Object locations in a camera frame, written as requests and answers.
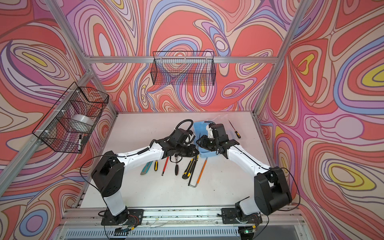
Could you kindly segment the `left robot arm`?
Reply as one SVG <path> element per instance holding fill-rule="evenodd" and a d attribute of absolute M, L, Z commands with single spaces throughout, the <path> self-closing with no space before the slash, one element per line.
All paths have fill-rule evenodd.
<path fill-rule="evenodd" d="M 104 225 L 128 223 L 131 214 L 121 194 L 123 178 L 128 171 L 153 161 L 170 157 L 193 158 L 199 154 L 193 144 L 196 137 L 192 131 L 193 124 L 191 119 L 183 120 L 169 136 L 152 140 L 147 147 L 120 154 L 109 151 L 100 156 L 91 172 L 93 182 L 89 185 L 98 190 L 107 206 Z"/>

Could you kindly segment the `blue plastic tool box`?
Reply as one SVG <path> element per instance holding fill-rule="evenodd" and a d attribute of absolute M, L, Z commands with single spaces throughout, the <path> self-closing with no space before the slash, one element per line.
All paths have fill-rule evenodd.
<path fill-rule="evenodd" d="M 240 143 L 234 139 L 230 140 L 226 133 L 224 124 L 214 121 L 200 121 L 193 124 L 196 138 L 196 145 L 203 158 L 210 158 L 223 155 L 228 159 L 228 150 Z"/>

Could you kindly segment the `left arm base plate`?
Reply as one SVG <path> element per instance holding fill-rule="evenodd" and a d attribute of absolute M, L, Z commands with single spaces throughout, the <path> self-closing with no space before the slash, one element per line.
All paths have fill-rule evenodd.
<path fill-rule="evenodd" d="M 142 224 L 144 209 L 126 209 L 117 216 L 113 216 L 107 209 L 102 215 L 102 226 L 132 226 L 137 227 Z"/>

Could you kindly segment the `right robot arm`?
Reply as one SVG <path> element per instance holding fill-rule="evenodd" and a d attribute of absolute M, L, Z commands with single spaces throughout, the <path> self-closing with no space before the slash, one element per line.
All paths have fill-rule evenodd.
<path fill-rule="evenodd" d="M 242 221 L 259 213 L 269 216 L 292 203 L 292 193 L 282 168 L 257 160 L 238 141 L 229 139 L 223 124 L 207 123 L 206 133 L 197 140 L 197 145 L 234 162 L 254 180 L 254 196 L 235 203 L 235 213 L 222 214 L 223 218 Z"/>

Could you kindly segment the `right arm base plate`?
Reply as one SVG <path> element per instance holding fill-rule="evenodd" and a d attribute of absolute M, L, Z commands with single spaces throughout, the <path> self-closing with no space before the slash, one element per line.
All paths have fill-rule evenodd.
<path fill-rule="evenodd" d="M 222 208 L 217 214 L 224 224 L 253 224 L 258 226 L 263 222 L 260 213 L 245 215 L 237 208 Z"/>

